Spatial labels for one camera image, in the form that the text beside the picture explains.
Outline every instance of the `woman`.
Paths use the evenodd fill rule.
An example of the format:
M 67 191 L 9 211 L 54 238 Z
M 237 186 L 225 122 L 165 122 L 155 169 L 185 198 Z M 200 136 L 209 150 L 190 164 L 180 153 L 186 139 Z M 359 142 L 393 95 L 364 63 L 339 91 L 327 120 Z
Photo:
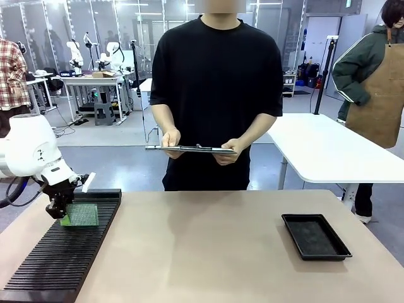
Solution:
M 383 148 L 396 145 L 404 108 L 404 0 L 387 0 L 384 25 L 352 46 L 334 65 L 336 89 L 345 98 L 338 119 Z M 356 216 L 372 218 L 372 186 L 360 184 Z

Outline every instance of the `man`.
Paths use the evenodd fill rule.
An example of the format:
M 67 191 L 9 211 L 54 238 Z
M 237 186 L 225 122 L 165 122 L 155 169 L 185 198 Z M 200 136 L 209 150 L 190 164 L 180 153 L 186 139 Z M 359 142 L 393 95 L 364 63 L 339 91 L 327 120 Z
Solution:
M 0 138 L 9 133 L 11 117 L 30 112 L 26 72 L 18 45 L 0 38 Z
M 275 41 L 238 20 L 234 0 L 205 4 L 203 16 L 161 38 L 151 109 L 164 133 L 162 146 L 200 144 L 236 154 L 167 152 L 166 191 L 246 190 L 250 146 L 282 115 Z
M 404 107 L 404 0 L 387 0 L 383 25 L 363 37 L 334 65 L 333 78 L 346 99 L 338 120 L 383 148 L 396 145 Z M 367 224 L 372 218 L 373 184 L 360 184 L 355 209 Z

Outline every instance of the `sneaker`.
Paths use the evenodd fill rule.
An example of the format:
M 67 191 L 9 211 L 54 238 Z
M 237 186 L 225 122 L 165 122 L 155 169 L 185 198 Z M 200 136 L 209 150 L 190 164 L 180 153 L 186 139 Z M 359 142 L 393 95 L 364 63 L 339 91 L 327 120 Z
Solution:
M 355 216 L 356 216 L 357 219 L 358 219 L 359 221 L 361 221 L 363 224 L 368 224 L 368 223 L 372 220 L 372 217 L 363 217 L 363 216 L 360 216 L 360 215 L 358 215 L 358 214 L 355 214 Z

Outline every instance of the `black slotted rack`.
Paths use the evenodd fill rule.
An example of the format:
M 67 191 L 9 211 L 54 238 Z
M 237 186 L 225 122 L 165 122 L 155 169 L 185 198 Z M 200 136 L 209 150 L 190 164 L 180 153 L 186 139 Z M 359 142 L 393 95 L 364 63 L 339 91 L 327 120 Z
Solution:
M 121 196 L 118 189 L 75 194 L 73 203 L 97 204 L 98 226 L 62 227 L 59 220 L 55 221 L 0 290 L 0 302 L 74 302 L 121 204 Z

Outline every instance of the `clipboard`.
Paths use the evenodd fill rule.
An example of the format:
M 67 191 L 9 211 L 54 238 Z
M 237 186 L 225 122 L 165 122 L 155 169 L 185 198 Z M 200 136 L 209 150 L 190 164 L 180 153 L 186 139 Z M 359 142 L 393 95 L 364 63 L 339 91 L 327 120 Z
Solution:
M 200 145 L 196 146 L 172 146 L 172 147 L 161 147 L 161 146 L 153 146 L 156 150 L 167 150 L 172 152 L 194 152 L 194 153 L 216 153 L 220 155 L 235 155 L 236 152 L 233 150 L 226 150 L 223 148 L 214 148 L 214 147 L 202 147 Z

